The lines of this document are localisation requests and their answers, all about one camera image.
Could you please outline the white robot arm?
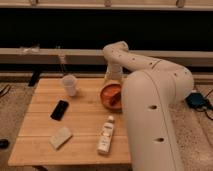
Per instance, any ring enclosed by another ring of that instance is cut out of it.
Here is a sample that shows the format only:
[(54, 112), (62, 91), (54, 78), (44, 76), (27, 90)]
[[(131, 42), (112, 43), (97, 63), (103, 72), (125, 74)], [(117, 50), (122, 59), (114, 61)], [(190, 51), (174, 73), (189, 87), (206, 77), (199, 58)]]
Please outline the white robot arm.
[(126, 42), (103, 48), (106, 78), (123, 82), (125, 118), (133, 171), (184, 171), (169, 106), (185, 99), (194, 87), (184, 66), (132, 54)]

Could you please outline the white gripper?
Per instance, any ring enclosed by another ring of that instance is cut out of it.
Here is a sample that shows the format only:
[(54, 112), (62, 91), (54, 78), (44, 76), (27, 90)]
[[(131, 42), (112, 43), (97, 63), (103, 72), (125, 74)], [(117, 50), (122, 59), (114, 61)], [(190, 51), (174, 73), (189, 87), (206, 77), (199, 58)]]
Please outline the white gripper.
[(118, 80), (119, 84), (123, 84), (123, 69), (119, 64), (109, 63), (105, 74), (104, 85), (108, 85), (110, 80)]

